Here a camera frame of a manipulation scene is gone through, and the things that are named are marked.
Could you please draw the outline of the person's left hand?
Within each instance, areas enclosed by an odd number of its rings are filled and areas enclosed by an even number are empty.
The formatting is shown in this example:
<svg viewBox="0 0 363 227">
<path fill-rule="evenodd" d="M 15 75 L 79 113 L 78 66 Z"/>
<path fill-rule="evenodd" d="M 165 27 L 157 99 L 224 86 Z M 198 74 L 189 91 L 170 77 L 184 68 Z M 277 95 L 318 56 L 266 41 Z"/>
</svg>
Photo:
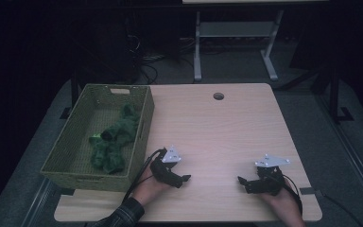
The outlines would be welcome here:
<svg viewBox="0 0 363 227">
<path fill-rule="evenodd" d="M 154 201 L 170 186 L 165 183 L 158 182 L 147 169 L 141 176 L 139 184 L 133 190 L 131 196 L 136 199 L 142 206 L 148 205 Z"/>
</svg>

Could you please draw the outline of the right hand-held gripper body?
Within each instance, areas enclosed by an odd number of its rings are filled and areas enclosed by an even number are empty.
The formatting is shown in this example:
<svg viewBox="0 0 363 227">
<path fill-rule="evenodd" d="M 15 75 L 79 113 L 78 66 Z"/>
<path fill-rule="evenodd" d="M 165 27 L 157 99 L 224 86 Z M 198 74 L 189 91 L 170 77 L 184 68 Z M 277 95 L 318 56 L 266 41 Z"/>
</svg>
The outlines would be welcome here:
<svg viewBox="0 0 363 227">
<path fill-rule="evenodd" d="M 249 181 L 248 186 L 255 188 L 255 194 L 270 193 L 276 196 L 285 184 L 280 166 L 289 164 L 289 159 L 265 154 L 262 159 L 255 162 L 259 179 Z"/>
</svg>

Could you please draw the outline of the green woven basket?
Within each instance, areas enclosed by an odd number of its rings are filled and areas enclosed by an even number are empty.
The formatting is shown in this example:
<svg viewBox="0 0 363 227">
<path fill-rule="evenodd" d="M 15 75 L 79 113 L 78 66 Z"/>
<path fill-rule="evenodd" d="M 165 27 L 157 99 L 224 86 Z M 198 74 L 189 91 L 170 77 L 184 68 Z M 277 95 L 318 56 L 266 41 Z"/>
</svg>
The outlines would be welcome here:
<svg viewBox="0 0 363 227">
<path fill-rule="evenodd" d="M 139 116 L 135 139 L 121 147 L 125 167 L 107 173 L 93 167 L 89 138 L 113 126 L 124 105 Z M 88 84 L 82 90 L 41 173 L 63 188 L 125 192 L 145 162 L 154 101 L 148 86 Z"/>
</svg>

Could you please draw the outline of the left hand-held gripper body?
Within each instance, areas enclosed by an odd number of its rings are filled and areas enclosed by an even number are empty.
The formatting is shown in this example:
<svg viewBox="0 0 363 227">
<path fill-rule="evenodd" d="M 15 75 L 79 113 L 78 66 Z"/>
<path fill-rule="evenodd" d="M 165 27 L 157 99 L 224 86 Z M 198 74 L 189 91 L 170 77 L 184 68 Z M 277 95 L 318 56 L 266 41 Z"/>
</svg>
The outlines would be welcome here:
<svg viewBox="0 0 363 227">
<path fill-rule="evenodd" d="M 154 178 L 158 182 L 170 186 L 173 182 L 181 182 L 181 176 L 171 171 L 171 168 L 181 159 L 181 156 L 173 146 L 171 146 L 170 149 L 160 149 L 158 156 L 150 164 L 150 170 Z"/>
</svg>

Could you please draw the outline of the person's right hand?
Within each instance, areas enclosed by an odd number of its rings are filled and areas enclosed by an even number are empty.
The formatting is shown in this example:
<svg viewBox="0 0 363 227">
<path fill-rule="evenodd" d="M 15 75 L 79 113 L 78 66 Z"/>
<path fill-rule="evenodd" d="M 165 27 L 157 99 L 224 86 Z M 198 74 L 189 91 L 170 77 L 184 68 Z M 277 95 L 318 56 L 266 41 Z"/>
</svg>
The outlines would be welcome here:
<svg viewBox="0 0 363 227">
<path fill-rule="evenodd" d="M 298 204 L 285 188 L 276 196 L 263 193 L 259 194 L 259 197 L 283 223 L 285 223 L 285 220 L 292 218 L 301 218 L 303 220 Z"/>
</svg>

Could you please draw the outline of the black metal stand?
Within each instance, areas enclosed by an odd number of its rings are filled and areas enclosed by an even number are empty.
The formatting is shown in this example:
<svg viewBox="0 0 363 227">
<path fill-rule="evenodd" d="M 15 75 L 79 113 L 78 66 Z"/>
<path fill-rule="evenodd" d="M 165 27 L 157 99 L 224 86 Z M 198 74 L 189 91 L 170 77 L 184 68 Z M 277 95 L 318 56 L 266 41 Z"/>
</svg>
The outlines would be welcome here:
<svg viewBox="0 0 363 227">
<path fill-rule="evenodd" d="M 71 111 L 73 110 L 78 101 L 78 81 L 76 73 L 73 73 L 72 77 L 70 78 L 70 88 L 71 88 L 71 106 L 66 107 L 62 111 L 60 119 L 67 119 L 70 116 Z"/>
<path fill-rule="evenodd" d="M 327 110 L 332 120 L 337 124 L 341 121 L 354 121 L 349 110 L 338 105 L 339 74 L 336 68 L 328 63 L 324 63 L 317 68 L 316 79 L 311 86 L 311 92 L 320 96 L 325 93 L 326 89 L 329 89 Z"/>
</svg>

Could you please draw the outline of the green fuzzy sock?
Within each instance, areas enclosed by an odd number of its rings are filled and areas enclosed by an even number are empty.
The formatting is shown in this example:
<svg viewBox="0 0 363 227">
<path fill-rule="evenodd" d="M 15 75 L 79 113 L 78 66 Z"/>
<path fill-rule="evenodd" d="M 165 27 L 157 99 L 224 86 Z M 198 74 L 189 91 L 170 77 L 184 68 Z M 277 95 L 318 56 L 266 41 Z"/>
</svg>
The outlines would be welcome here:
<svg viewBox="0 0 363 227">
<path fill-rule="evenodd" d="M 94 168 L 103 170 L 107 174 L 124 170 L 125 159 L 116 143 L 102 139 L 99 134 L 91 136 L 89 143 L 93 148 L 91 164 Z"/>
<path fill-rule="evenodd" d="M 104 130 L 100 137 L 107 142 L 114 142 L 117 146 L 124 146 L 133 142 L 137 133 L 140 116 L 131 104 L 125 104 L 119 118 L 114 124 Z"/>
</svg>

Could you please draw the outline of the white metal table frame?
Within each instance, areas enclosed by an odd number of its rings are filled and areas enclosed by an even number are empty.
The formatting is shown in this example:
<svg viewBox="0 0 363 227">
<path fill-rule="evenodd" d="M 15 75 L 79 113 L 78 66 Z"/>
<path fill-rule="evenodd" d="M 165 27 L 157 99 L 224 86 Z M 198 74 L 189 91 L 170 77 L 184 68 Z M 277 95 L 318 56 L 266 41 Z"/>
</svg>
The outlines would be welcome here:
<svg viewBox="0 0 363 227">
<path fill-rule="evenodd" d="M 266 38 L 268 44 L 260 51 L 263 64 L 271 81 L 277 81 L 278 75 L 271 60 L 273 49 L 281 22 L 289 8 L 304 7 L 307 4 L 321 4 L 328 0 L 181 0 L 184 7 L 195 8 L 195 47 L 193 55 L 194 81 L 202 80 L 200 41 L 203 38 Z M 259 21 L 203 21 L 205 9 L 275 10 L 275 16 L 269 20 Z"/>
</svg>

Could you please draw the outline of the metal floor rail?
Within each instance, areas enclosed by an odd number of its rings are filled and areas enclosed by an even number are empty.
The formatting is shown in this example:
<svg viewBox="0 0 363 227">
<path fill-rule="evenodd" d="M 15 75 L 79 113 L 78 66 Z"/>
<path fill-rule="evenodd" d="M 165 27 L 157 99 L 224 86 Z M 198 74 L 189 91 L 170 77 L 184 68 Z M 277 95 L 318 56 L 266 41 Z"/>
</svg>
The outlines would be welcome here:
<svg viewBox="0 0 363 227">
<path fill-rule="evenodd" d="M 315 99 L 320 106 L 321 111 L 325 115 L 328 123 L 331 125 L 338 140 L 340 141 L 343 149 L 348 157 L 348 162 L 354 168 L 354 172 L 357 175 L 358 180 L 363 186 L 363 161 L 354 148 L 354 145 L 350 142 L 348 135 L 341 127 L 342 122 L 354 122 L 353 116 L 350 114 L 346 107 L 338 107 L 337 112 L 342 112 L 342 115 L 333 116 L 330 111 L 329 103 L 322 96 L 315 96 Z"/>
<path fill-rule="evenodd" d="M 54 184 L 47 178 L 44 178 L 26 212 L 21 227 L 36 227 L 37 221 L 42 216 L 45 206 L 49 203 L 54 194 Z"/>
</svg>

